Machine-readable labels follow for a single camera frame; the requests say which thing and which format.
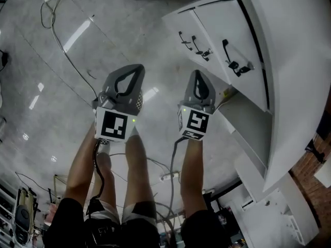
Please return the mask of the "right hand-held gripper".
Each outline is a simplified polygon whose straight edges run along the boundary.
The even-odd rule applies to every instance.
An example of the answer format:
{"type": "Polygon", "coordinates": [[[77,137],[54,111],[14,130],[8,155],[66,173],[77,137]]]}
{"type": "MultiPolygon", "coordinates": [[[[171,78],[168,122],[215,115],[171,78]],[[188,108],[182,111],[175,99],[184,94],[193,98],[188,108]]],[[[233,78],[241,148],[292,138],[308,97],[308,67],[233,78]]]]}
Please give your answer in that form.
{"type": "Polygon", "coordinates": [[[184,99],[178,105],[178,128],[181,136],[200,141],[215,112],[216,91],[208,77],[194,70],[189,78],[184,99]]]}

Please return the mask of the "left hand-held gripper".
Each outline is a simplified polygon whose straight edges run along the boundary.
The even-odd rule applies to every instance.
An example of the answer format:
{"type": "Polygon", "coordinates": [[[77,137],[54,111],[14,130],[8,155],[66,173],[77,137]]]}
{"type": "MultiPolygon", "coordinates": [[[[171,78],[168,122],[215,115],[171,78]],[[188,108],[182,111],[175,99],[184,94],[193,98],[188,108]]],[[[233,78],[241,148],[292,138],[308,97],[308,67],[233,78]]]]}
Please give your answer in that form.
{"type": "Polygon", "coordinates": [[[140,112],[136,103],[144,76],[142,64],[126,65],[108,75],[97,98],[92,101],[96,139],[128,140],[140,112]]]}

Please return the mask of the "person's right forearm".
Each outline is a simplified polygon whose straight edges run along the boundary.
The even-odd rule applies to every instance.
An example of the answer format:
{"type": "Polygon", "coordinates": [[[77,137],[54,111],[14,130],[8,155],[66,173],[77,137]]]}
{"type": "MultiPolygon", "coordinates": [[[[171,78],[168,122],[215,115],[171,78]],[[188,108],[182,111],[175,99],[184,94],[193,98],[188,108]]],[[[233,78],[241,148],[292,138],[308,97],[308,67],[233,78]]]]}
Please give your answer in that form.
{"type": "Polygon", "coordinates": [[[203,174],[203,142],[190,139],[180,176],[180,194],[186,218],[198,211],[207,209],[202,194],[203,174]]]}

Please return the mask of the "person's left forearm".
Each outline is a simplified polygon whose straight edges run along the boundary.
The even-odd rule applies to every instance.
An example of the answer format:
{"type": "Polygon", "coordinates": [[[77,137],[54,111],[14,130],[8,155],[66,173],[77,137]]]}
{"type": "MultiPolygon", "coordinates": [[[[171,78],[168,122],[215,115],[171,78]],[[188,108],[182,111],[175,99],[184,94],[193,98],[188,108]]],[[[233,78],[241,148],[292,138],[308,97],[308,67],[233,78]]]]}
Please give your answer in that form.
{"type": "Polygon", "coordinates": [[[72,162],[64,194],[64,198],[74,199],[82,207],[85,205],[94,173],[93,155],[96,144],[95,124],[92,123],[72,162]]]}

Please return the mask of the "white desk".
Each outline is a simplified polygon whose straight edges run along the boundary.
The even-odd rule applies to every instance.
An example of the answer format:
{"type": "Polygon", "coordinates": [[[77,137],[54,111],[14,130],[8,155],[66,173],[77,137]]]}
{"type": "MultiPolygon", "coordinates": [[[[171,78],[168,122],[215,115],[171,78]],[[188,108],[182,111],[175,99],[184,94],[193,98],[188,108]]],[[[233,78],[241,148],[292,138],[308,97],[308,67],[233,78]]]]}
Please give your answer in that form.
{"type": "MultiPolygon", "coordinates": [[[[219,1],[227,0],[198,0],[169,14],[219,1]]],[[[321,121],[331,88],[331,3],[241,1],[263,58],[268,110],[234,87],[236,94],[219,113],[267,191],[302,157],[321,121]]]]}

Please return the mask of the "person's left checkered shoe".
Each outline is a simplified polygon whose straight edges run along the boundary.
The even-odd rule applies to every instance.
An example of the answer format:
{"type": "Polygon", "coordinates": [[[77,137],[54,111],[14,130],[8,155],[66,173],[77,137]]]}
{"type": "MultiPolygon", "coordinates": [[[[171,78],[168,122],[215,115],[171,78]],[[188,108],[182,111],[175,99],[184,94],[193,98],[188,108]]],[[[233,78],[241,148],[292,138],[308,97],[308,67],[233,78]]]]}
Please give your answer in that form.
{"type": "Polygon", "coordinates": [[[110,153],[110,141],[103,139],[100,142],[98,153],[105,153],[109,155],[110,153]]]}

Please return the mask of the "person's white black shorts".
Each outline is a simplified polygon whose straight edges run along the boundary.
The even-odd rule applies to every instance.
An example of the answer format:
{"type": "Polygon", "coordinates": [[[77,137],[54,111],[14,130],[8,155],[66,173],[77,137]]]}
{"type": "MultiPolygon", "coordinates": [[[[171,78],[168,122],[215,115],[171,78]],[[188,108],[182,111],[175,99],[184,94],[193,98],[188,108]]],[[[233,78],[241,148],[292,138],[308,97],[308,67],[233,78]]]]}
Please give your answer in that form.
{"type": "Polygon", "coordinates": [[[122,222],[122,225],[125,225],[129,222],[139,220],[148,222],[155,228],[157,227],[156,205],[153,201],[142,201],[125,207],[123,209],[122,220],[120,220],[117,210],[110,204],[99,199],[94,199],[89,202],[84,221],[88,219],[110,219],[116,225],[119,225],[120,222],[122,222]]]}

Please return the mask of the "white slatted cabinet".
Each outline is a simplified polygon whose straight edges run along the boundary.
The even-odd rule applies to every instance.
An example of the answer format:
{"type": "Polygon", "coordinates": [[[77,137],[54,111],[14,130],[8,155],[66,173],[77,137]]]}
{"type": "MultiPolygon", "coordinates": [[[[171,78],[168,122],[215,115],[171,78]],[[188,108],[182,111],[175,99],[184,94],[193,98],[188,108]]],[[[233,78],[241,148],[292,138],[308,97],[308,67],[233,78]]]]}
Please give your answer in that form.
{"type": "Polygon", "coordinates": [[[256,200],[242,183],[219,199],[233,212],[247,248],[305,248],[319,233],[302,192],[286,174],[256,200]]]}

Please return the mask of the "person's black shirt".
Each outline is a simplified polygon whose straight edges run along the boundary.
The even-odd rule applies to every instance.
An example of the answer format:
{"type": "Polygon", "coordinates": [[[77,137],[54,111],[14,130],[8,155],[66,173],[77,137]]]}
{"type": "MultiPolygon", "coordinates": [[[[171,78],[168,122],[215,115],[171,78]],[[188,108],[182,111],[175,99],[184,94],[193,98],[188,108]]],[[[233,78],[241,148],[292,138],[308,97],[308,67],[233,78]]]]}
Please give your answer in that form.
{"type": "MultiPolygon", "coordinates": [[[[185,248],[228,248],[231,244],[218,217],[209,210],[186,218],[180,234],[185,248]]],[[[159,240],[157,227],[148,222],[84,221],[82,206],[71,198],[61,201],[43,238],[45,248],[159,248],[159,240]]]]}

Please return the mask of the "cluttered storage shelf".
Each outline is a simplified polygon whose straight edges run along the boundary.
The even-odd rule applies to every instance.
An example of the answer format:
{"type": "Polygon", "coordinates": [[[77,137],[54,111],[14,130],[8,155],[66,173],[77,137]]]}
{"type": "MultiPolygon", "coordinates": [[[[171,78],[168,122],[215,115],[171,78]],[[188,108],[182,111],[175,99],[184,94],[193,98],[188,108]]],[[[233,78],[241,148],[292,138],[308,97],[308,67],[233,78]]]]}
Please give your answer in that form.
{"type": "Polygon", "coordinates": [[[37,209],[37,195],[30,187],[14,192],[0,183],[0,248],[36,248],[37,209]]]}

